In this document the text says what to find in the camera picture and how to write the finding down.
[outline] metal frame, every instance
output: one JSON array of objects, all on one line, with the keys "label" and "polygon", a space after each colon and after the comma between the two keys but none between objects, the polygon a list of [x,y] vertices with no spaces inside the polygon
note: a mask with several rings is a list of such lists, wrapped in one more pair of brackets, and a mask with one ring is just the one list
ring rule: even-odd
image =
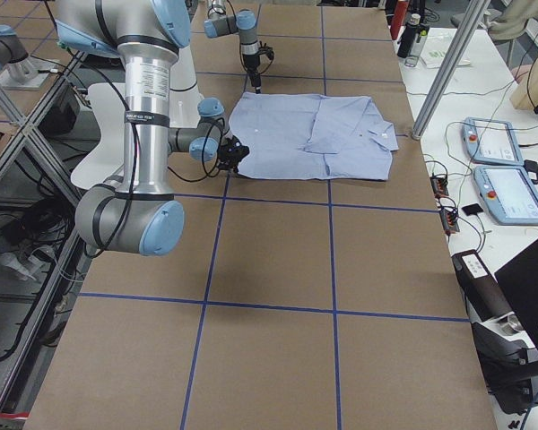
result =
[{"label": "metal frame", "polygon": [[413,139],[418,141],[426,131],[429,121],[437,110],[438,103],[447,89],[448,83],[455,73],[458,62],[462,58],[489,4],[490,0],[473,0],[471,2],[471,6],[466,11],[466,15],[460,23],[455,37],[452,39],[447,55],[438,69],[437,77],[432,83],[429,94],[424,100],[421,111],[414,123],[412,128]]},{"label": "metal frame", "polygon": [[[80,63],[83,57],[85,57],[85,54],[80,54],[72,59],[70,64],[65,68],[64,75],[66,77]],[[80,201],[81,193],[72,184],[70,172],[65,167],[64,162],[37,128],[54,103],[59,91],[64,88],[64,85],[65,78],[59,77],[28,116],[25,116],[15,106],[10,97],[8,97],[8,94],[0,86],[0,108],[13,124],[20,127],[18,133],[11,139],[0,157],[0,180],[4,177],[6,170],[16,159],[22,148],[26,146],[31,155],[49,176],[49,179],[51,179],[65,198],[73,206],[76,206]]]},{"label": "metal frame", "polygon": [[59,271],[60,266],[62,268],[65,268],[65,266],[70,262],[74,254],[74,250],[77,248],[80,241],[81,239],[79,238],[76,230],[74,229],[72,231],[72,234],[66,240],[64,248],[62,248],[62,252],[57,259],[56,267],[52,269],[54,272],[48,279],[48,284],[46,285],[44,293],[40,298],[40,302],[36,307],[36,314],[33,315],[32,319],[28,324],[28,327],[26,328],[26,331],[24,333],[24,341],[20,343],[18,351],[13,355],[13,365],[11,365],[10,371],[3,378],[4,388],[2,389],[2,393],[0,395],[0,410],[2,409],[5,401],[8,398],[14,381],[18,377],[24,360],[26,359],[26,356],[30,351],[30,347],[35,340],[39,327],[42,324],[44,317],[46,316],[48,307],[51,304],[52,299],[54,298],[54,295],[56,293],[57,287],[62,279],[61,277],[56,275],[56,271]]}]

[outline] robotic arm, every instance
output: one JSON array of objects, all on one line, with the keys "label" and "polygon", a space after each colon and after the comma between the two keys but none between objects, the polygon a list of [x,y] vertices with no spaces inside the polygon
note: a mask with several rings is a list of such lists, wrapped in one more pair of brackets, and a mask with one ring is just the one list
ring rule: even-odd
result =
[{"label": "robotic arm", "polygon": [[16,32],[12,27],[0,25],[0,71],[4,66],[10,77],[18,83],[25,83],[38,76],[38,69],[31,62]]},{"label": "robotic arm", "polygon": [[204,22],[205,34],[214,39],[227,34],[239,34],[241,63],[255,88],[255,93],[261,92],[261,56],[274,60],[273,48],[262,44],[257,39],[257,20],[253,12],[244,9],[235,15],[228,16],[225,10],[225,0],[208,0],[207,20]]},{"label": "robotic arm", "polygon": [[[58,0],[56,22],[64,44],[120,57],[126,69],[123,171],[81,199],[75,215],[78,232],[101,250],[166,254],[181,237],[185,218],[166,178],[172,150],[190,151],[203,160],[216,152],[218,157],[227,151],[247,155],[247,147],[233,139],[221,119],[218,100],[200,103],[202,120],[196,129],[169,129],[170,68],[179,50],[189,45],[185,2]],[[226,159],[225,165],[237,169],[239,161]]]}]

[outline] robot end effector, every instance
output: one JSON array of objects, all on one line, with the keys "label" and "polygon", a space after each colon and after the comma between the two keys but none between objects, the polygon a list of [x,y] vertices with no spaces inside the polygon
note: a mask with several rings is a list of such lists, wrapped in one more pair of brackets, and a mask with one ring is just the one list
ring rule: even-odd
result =
[{"label": "robot end effector", "polygon": [[238,33],[241,63],[251,81],[251,86],[259,94],[261,92],[261,73],[259,72],[261,56],[266,56],[272,62],[275,54],[272,47],[257,39],[255,14],[244,9],[235,15],[228,16],[225,13],[224,0],[209,0],[209,3],[208,19],[204,21],[206,36],[214,39]]}]

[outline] white table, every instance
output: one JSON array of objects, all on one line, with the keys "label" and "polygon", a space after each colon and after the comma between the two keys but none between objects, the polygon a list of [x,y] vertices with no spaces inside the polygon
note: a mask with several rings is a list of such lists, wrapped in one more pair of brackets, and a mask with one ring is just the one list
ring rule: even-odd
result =
[{"label": "white table", "polygon": [[[430,35],[454,34],[455,31],[454,29],[431,29]],[[471,64],[456,69],[446,93],[464,92],[483,94],[505,86],[506,88],[492,92],[486,96],[448,94],[442,98],[434,117],[432,117],[425,134],[422,136],[421,146],[423,152],[428,155],[426,159],[431,159],[432,157],[442,162],[447,166],[449,173],[467,173],[467,167],[447,155],[445,130],[450,123],[454,123],[455,121],[462,122],[468,116],[476,116],[481,118],[493,117],[498,120],[510,121],[518,129],[536,127],[538,125],[538,117],[534,112],[516,110],[510,104],[509,98],[515,90],[516,84],[513,83],[507,86],[513,80],[512,75],[484,30],[476,31],[471,43],[466,49],[465,56],[471,60]],[[438,69],[427,68],[422,60],[419,61],[415,68],[406,67],[404,63],[401,63],[400,66],[411,104],[412,114],[416,117],[425,100],[424,95],[428,93]],[[468,163],[469,157],[464,151],[460,130],[460,124],[450,125],[448,127],[447,139],[450,146],[450,154]],[[520,144],[538,142],[538,127],[528,131],[516,131],[516,137]],[[538,162],[538,146],[530,149],[522,149],[522,152],[525,159],[533,159]],[[433,163],[429,163],[427,168],[431,173]],[[443,169],[435,166],[435,172],[442,173]],[[448,191],[458,204],[458,207],[475,202],[478,202],[482,207],[484,206],[471,177],[463,180],[461,176],[451,176],[449,178]],[[480,217],[485,230],[489,232],[486,235],[486,245],[480,252],[480,256],[492,273],[538,237],[538,227],[500,226],[486,212],[481,214]],[[474,217],[469,217],[468,220],[479,230],[481,229],[480,224],[478,224],[478,221]],[[462,221],[459,222],[460,233],[450,237],[449,250],[451,255],[468,249],[475,249],[479,243],[477,233]],[[487,322],[486,325],[493,330],[498,329],[498,325],[493,322]],[[522,338],[530,342],[525,335],[517,335],[508,339],[515,340]],[[509,416],[502,413],[498,403],[494,398],[490,398],[493,403],[499,429],[507,428],[507,425],[512,420],[519,419],[522,421],[522,417],[517,415]],[[534,408],[534,412],[526,423],[526,430],[538,430],[538,408]]]}]

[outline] cardboard table surface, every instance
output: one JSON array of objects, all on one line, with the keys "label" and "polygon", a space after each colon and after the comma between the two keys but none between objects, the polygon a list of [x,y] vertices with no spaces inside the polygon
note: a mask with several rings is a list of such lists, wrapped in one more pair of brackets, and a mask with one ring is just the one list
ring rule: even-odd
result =
[{"label": "cardboard table surface", "polygon": [[[180,244],[93,262],[25,428],[495,428],[384,13],[249,7],[263,91],[371,95],[400,135],[390,179],[172,179]],[[200,91],[231,111],[239,41],[203,17]]]}]

